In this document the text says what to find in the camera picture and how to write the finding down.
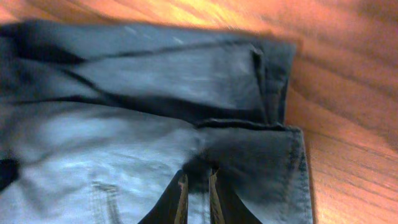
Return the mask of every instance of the clothing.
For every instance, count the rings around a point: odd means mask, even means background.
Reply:
[[[294,51],[144,24],[2,26],[0,155],[20,164],[3,220],[137,223],[184,169],[199,176],[188,223],[209,223],[216,164],[261,222],[312,223],[303,135],[284,126]]]

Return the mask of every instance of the brown wood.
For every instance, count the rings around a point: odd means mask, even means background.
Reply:
[[[287,122],[305,131],[317,223],[397,223],[398,1],[0,0],[0,22],[141,21],[298,44]]]

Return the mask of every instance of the wood grain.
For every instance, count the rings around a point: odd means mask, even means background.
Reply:
[[[0,22],[151,22],[298,45],[287,122],[305,131],[317,223],[397,223],[395,0],[0,0]]]

